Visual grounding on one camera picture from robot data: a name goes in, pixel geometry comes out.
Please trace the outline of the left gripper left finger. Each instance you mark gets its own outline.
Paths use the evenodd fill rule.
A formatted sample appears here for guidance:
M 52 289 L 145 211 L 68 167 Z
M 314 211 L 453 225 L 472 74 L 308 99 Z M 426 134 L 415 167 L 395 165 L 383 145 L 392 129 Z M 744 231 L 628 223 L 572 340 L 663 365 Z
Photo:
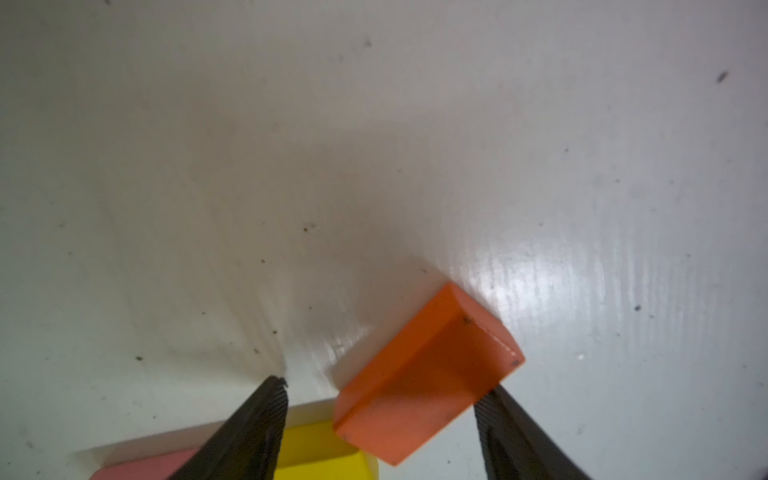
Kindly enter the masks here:
M 171 480 L 272 480 L 288 413 L 286 381 L 270 376 Z

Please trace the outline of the orange block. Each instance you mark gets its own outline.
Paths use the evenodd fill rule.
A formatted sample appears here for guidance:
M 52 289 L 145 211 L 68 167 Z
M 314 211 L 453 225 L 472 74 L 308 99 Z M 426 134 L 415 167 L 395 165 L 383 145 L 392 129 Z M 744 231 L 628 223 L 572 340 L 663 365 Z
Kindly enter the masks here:
M 341 389 L 334 432 L 397 466 L 524 362 L 503 322 L 448 282 Z

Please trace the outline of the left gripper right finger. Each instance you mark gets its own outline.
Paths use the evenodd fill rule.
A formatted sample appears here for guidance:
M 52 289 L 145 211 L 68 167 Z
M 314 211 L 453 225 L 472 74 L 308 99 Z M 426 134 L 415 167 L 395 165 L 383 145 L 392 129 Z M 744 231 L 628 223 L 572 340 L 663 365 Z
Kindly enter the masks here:
M 590 479 L 501 385 L 474 414 L 489 480 Z

